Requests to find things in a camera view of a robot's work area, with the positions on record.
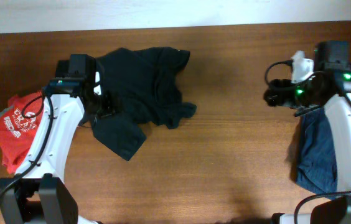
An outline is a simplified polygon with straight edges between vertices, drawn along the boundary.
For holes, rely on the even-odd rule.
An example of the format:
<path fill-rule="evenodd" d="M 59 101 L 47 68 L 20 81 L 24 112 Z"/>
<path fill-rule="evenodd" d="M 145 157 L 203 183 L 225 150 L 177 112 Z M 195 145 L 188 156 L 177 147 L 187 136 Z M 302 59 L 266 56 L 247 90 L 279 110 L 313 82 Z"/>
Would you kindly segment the black t-shirt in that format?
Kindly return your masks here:
<path fill-rule="evenodd" d="M 175 129 L 182 119 L 193 117 L 196 105 L 184 102 L 176 85 L 189 59 L 188 50 L 172 47 L 119 48 L 99 57 L 102 94 L 115 110 L 91 120 L 94 137 L 129 161 L 146 140 L 141 124 Z"/>

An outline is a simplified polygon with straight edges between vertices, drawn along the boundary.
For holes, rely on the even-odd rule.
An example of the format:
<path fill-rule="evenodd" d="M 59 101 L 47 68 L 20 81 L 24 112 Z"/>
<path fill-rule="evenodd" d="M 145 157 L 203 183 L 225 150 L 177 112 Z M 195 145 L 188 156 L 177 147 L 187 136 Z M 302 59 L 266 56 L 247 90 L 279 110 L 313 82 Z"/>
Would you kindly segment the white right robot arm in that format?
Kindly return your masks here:
<path fill-rule="evenodd" d="M 351 223 L 351 63 L 349 43 L 319 42 L 314 58 L 297 51 L 282 62 L 289 79 L 269 80 L 264 100 L 269 106 L 294 109 L 296 116 L 319 108 L 330 124 L 337 164 L 337 189 L 301 200 L 292 214 L 275 213 L 272 223 Z"/>

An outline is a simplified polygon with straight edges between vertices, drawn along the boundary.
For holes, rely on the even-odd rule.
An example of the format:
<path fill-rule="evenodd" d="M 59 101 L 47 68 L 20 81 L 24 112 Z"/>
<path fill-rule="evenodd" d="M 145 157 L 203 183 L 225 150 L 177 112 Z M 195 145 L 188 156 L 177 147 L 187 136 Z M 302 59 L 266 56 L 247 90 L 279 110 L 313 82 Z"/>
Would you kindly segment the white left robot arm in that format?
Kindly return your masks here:
<path fill-rule="evenodd" d="M 88 118 L 115 113 L 100 89 L 103 66 L 87 54 L 72 54 L 67 71 L 42 89 L 41 122 L 31 147 L 12 178 L 0 179 L 0 212 L 5 223 L 89 223 L 64 184 L 73 136 Z"/>

